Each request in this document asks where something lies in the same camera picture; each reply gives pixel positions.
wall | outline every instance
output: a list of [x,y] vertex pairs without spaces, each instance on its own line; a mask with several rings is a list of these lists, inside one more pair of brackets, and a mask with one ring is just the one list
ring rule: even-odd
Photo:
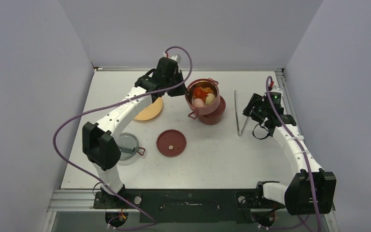
[[322,0],[59,2],[95,66],[149,68],[180,45],[196,68],[246,70],[286,66]]
[[341,231],[371,231],[371,1],[324,0],[285,76],[307,146],[337,176]]
[[[92,75],[57,0],[0,0],[0,231],[41,230],[65,169],[52,136],[82,111]],[[76,123],[59,138],[66,154]]]

pink pot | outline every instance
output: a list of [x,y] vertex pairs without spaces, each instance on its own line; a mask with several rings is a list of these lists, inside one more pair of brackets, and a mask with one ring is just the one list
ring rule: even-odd
[[[192,110],[192,112],[188,115],[188,117],[192,119],[196,119],[198,115],[207,115],[214,112],[221,102],[220,91],[218,90],[218,81],[215,81],[211,78],[208,79],[198,79],[191,82],[188,85],[187,90],[188,94],[185,96],[185,100],[188,103],[188,107]],[[193,91],[196,87],[210,87],[214,91],[215,100],[211,105],[205,107],[195,107],[193,106]]]

egg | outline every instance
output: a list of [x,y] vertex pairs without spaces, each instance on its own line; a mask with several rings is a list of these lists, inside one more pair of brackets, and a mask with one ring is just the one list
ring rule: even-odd
[[205,104],[211,105],[215,101],[215,95],[213,93],[209,93],[205,98]]
[[195,107],[204,107],[205,104],[204,104],[204,101],[203,100],[201,100],[199,98],[196,98],[193,101],[193,106],[195,106]]

yellow plate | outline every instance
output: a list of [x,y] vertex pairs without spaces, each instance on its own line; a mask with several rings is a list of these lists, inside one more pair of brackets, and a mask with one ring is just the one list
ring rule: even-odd
[[163,99],[157,98],[157,100],[153,104],[149,105],[147,108],[142,110],[134,118],[134,120],[147,121],[147,120],[153,119],[161,112],[161,109],[163,109]]

pink pot handle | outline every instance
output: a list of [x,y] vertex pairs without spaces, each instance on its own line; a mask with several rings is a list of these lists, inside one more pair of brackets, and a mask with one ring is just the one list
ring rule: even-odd
[[218,81],[213,80],[212,78],[208,78],[208,80],[210,80],[210,81],[214,82],[214,84],[218,85]]
[[192,118],[192,119],[197,119],[197,116],[198,116],[198,112],[191,112],[190,114],[188,114],[188,117]]
[[139,155],[141,155],[141,156],[144,156],[144,153],[146,152],[146,149],[145,148],[143,148],[143,147],[139,147],[139,149],[137,150],[137,153],[139,153]]

